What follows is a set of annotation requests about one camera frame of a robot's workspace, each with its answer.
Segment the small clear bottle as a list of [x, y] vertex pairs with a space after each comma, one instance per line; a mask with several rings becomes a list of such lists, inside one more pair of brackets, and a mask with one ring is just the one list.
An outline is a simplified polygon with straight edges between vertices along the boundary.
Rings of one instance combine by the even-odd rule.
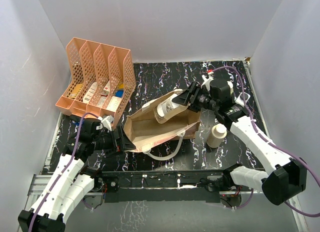
[[154, 108], [154, 116], [159, 124], [166, 123], [175, 115], [185, 111], [188, 108], [187, 106], [173, 102], [173, 99], [177, 96], [178, 94], [176, 93], [172, 94]]

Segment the brown canvas tote bag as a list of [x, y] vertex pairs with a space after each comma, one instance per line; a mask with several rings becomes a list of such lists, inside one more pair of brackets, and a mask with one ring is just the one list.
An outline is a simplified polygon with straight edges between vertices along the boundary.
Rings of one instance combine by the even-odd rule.
[[[200, 112], [186, 109], [164, 124], [159, 124], [155, 119], [154, 108], [172, 94], [179, 95], [182, 92], [182, 89], [175, 89], [159, 98], [150, 100], [134, 114], [127, 117], [124, 131], [136, 146], [136, 149], [131, 152], [144, 153], [155, 160], [165, 161], [177, 155], [184, 139], [195, 138], [200, 126]], [[162, 157], [151, 154], [152, 148], [169, 140], [178, 141], [174, 152]]]

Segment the green bottle with beige cap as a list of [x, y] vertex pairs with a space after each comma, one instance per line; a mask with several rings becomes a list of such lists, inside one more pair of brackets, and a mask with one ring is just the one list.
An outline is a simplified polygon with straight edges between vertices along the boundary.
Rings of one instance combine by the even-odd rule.
[[234, 93], [234, 86], [233, 83], [231, 81], [227, 81], [227, 84], [230, 88], [230, 95], [232, 95]]

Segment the white bottle with black cap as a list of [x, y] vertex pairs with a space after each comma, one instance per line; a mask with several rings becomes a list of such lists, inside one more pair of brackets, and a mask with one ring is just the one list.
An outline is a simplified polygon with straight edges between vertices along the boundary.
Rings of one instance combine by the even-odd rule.
[[235, 102], [237, 104], [240, 104], [242, 107], [245, 106], [245, 103], [248, 102], [248, 100], [250, 99], [250, 94], [244, 92], [244, 93], [240, 93], [237, 98], [235, 99]]

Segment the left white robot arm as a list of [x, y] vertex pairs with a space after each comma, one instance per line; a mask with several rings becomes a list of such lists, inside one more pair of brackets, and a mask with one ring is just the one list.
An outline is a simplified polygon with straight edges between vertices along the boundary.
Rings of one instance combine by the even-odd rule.
[[88, 192], [108, 190], [102, 171], [86, 165], [93, 152], [103, 150], [115, 156], [136, 148], [121, 125], [109, 130], [106, 121], [94, 118], [80, 118], [78, 124], [43, 192], [20, 212], [22, 231], [64, 231], [70, 214]]

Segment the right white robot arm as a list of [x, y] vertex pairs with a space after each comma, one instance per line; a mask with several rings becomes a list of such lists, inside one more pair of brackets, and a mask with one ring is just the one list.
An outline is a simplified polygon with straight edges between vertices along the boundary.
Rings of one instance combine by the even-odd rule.
[[225, 169], [222, 178], [212, 185], [228, 190], [246, 186], [263, 192], [275, 205], [305, 190], [307, 169], [298, 159], [276, 149], [267, 136], [255, 127], [248, 109], [235, 102], [229, 82], [211, 80], [208, 85], [193, 82], [172, 101], [193, 112], [212, 110], [217, 121], [238, 137], [263, 165], [264, 171], [260, 171], [237, 163]]

